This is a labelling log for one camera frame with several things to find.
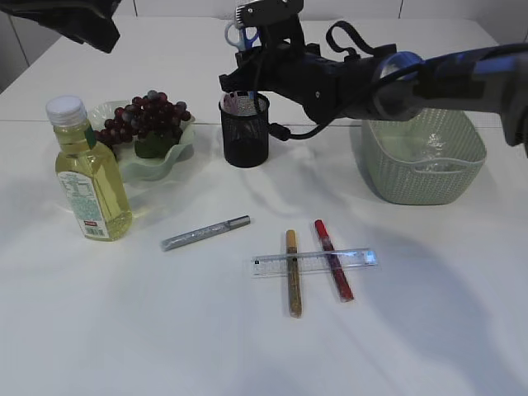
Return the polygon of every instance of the robotic arm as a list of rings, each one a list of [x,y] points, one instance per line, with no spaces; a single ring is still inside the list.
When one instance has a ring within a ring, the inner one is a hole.
[[[112,15],[120,0],[0,0],[0,10],[32,19],[79,43],[110,53],[119,32]],[[487,111],[502,119],[511,146],[528,148],[528,45],[504,45],[448,54],[424,61],[396,45],[368,46],[346,22],[327,33],[343,62],[321,57],[306,44],[299,12],[303,0],[256,0],[239,6],[236,25],[256,27],[262,45],[238,52],[238,68],[219,77],[226,92],[273,91],[303,106],[318,124],[295,135],[271,125],[279,139],[307,139],[332,120],[410,120],[423,108]],[[339,47],[332,31],[341,28],[369,57]]]

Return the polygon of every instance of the light green basket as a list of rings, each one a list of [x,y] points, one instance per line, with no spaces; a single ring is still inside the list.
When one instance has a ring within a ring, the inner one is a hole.
[[[486,147],[462,111],[424,110],[413,120],[364,121],[362,148],[378,192],[402,205],[444,205],[479,173]]]

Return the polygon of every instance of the bottle label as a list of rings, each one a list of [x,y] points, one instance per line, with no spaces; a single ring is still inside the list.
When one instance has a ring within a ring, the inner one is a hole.
[[[77,172],[59,172],[57,177],[84,235],[108,239],[92,179]]]

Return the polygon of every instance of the yellow oil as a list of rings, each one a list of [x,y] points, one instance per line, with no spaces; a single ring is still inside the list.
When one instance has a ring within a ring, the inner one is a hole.
[[[106,223],[109,238],[85,235],[86,238],[114,241],[122,237],[132,223],[132,212],[113,152],[104,144],[95,142],[88,120],[74,127],[54,126],[54,132],[61,148],[55,171],[76,172],[92,179]]]

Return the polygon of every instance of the red grapes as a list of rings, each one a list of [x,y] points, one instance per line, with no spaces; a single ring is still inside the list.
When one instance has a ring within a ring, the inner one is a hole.
[[[145,141],[155,135],[165,144],[178,144],[183,133],[181,122],[191,119],[184,101],[173,105],[165,92],[154,90],[143,97],[134,97],[125,107],[117,107],[114,116],[105,121],[105,129],[95,131],[96,139],[110,149],[115,144],[133,142],[134,136]]]

